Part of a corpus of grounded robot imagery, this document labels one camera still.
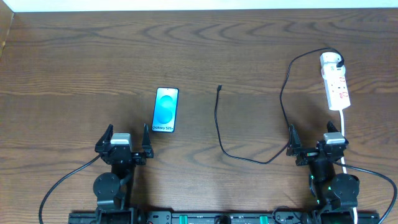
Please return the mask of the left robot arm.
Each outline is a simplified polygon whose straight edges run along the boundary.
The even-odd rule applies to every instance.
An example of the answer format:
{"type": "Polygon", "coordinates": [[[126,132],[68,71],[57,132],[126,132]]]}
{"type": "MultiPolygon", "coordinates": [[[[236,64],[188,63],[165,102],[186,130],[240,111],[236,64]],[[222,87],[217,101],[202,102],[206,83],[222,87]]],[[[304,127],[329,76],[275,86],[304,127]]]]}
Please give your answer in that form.
{"type": "Polygon", "coordinates": [[[95,152],[111,166],[110,172],[99,175],[93,183],[97,208],[93,223],[146,223],[147,217],[139,209],[130,207],[131,190],[136,166],[143,166],[153,158],[148,125],[144,125],[142,151],[134,152],[129,133],[113,133],[109,125],[95,145],[95,152]]]}

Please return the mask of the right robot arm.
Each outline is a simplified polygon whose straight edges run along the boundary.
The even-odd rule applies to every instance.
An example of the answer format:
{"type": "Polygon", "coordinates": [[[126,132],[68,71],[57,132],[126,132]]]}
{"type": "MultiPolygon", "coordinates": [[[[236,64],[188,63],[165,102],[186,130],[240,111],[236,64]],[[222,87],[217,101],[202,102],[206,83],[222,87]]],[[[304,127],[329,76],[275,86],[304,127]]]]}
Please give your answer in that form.
{"type": "Polygon", "coordinates": [[[307,215],[307,223],[349,223],[358,206],[359,179],[355,175],[335,172],[333,164],[344,156],[348,140],[330,121],[328,132],[315,147],[303,147],[299,134],[290,126],[290,143],[286,154],[295,156],[297,166],[309,166],[310,188],[318,207],[307,215]]]}

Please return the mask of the blue screen Galaxy smartphone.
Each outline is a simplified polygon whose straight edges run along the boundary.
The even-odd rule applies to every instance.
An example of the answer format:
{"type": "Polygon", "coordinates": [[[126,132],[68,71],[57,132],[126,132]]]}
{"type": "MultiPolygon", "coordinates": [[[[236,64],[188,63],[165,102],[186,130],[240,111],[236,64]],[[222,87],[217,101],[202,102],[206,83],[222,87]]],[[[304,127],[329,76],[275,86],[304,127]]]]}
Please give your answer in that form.
{"type": "Polygon", "coordinates": [[[152,130],[173,133],[177,117],[179,89],[158,87],[155,96],[152,130]]]}

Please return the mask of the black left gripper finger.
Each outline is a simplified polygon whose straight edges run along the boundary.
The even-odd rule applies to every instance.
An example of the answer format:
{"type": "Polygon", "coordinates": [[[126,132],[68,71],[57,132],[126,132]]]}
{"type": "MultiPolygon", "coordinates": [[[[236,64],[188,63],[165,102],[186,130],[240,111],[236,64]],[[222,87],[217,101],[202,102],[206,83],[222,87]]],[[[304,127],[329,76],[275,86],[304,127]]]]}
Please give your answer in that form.
{"type": "Polygon", "coordinates": [[[152,146],[149,138],[149,127],[144,125],[143,137],[142,137],[142,148],[144,152],[152,152],[152,146]]]}
{"type": "Polygon", "coordinates": [[[111,144],[111,137],[113,135],[113,125],[110,124],[104,134],[100,137],[95,145],[96,150],[105,150],[111,144]]]}

